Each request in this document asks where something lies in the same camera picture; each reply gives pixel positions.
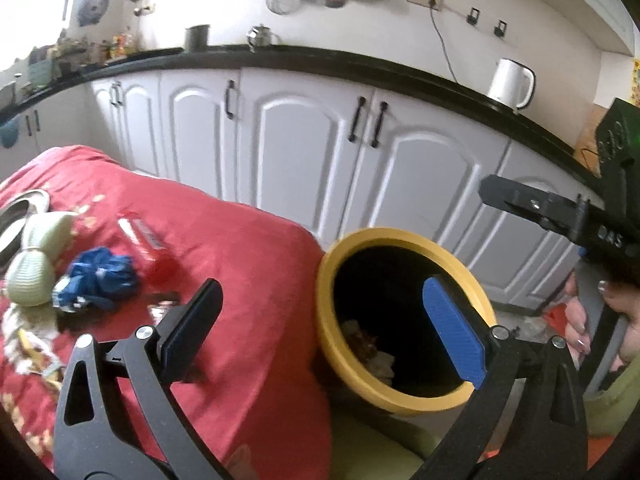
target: metal screw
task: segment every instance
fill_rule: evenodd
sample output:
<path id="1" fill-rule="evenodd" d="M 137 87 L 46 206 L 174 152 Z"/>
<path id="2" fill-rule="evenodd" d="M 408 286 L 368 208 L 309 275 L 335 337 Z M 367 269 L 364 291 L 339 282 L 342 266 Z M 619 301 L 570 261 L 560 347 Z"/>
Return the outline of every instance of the metal screw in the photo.
<path id="1" fill-rule="evenodd" d="M 76 341 L 78 348 L 87 348 L 94 341 L 94 337 L 91 334 L 82 334 Z"/>
<path id="2" fill-rule="evenodd" d="M 500 341 L 504 341 L 509 338 L 509 331 L 502 325 L 496 325 L 492 327 L 491 335 Z"/>
<path id="3" fill-rule="evenodd" d="M 559 349 L 566 347 L 566 341 L 564 340 L 564 338 L 560 337 L 559 335 L 553 336 L 551 338 L 551 343 L 553 344 L 553 346 Z"/>
<path id="4" fill-rule="evenodd" d="M 136 337 L 138 339 L 149 339 L 154 332 L 154 328 L 152 326 L 141 326 L 136 330 Z"/>

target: fingernail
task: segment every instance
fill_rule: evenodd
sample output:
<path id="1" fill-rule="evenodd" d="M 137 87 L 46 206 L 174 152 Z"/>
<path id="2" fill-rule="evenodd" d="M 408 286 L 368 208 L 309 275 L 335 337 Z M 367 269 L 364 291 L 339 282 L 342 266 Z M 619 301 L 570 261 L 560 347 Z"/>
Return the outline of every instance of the fingernail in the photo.
<path id="1" fill-rule="evenodd" d="M 600 280 L 598 282 L 598 290 L 602 294 L 603 298 L 610 298 L 611 297 L 611 291 L 610 291 L 610 288 L 609 288 L 609 282 L 606 282 L 605 280 Z"/>
<path id="2" fill-rule="evenodd" d="M 576 341 L 576 342 L 578 343 L 578 350 L 580 352 L 582 352 L 583 354 L 587 354 L 587 355 L 590 354 L 591 350 L 589 350 L 582 341 L 580 341 L 578 339 L 578 341 Z"/>

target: kettle handle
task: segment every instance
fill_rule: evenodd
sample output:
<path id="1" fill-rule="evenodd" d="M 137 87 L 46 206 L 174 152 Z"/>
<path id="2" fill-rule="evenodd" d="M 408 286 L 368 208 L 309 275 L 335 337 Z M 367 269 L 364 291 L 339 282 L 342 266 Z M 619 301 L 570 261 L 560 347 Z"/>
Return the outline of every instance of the kettle handle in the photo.
<path id="1" fill-rule="evenodd" d="M 522 70 L 524 72 L 524 77 L 529 80 L 529 90 L 527 90 L 527 95 L 524 97 L 521 103 L 516 104 L 517 110 L 522 110 L 531 104 L 531 100 L 533 99 L 533 94 L 536 92 L 536 74 L 532 69 L 522 66 Z"/>

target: blue gripper pad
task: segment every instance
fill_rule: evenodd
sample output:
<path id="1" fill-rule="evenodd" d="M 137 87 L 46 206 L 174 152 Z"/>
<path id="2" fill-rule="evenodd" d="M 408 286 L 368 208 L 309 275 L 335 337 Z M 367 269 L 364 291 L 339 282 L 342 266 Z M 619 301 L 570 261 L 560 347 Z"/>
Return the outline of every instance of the blue gripper pad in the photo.
<path id="1" fill-rule="evenodd" d="M 437 278 L 424 282 L 422 303 L 460 378 L 479 388 L 486 375 L 484 346 Z"/>

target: window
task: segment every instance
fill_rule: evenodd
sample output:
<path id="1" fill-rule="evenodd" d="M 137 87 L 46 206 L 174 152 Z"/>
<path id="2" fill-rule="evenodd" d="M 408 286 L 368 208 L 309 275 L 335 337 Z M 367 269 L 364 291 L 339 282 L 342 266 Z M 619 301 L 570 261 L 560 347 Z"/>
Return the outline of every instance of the window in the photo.
<path id="1" fill-rule="evenodd" d="M 0 70 L 25 58 L 34 46 L 53 44 L 66 27 L 72 0 L 0 0 Z"/>

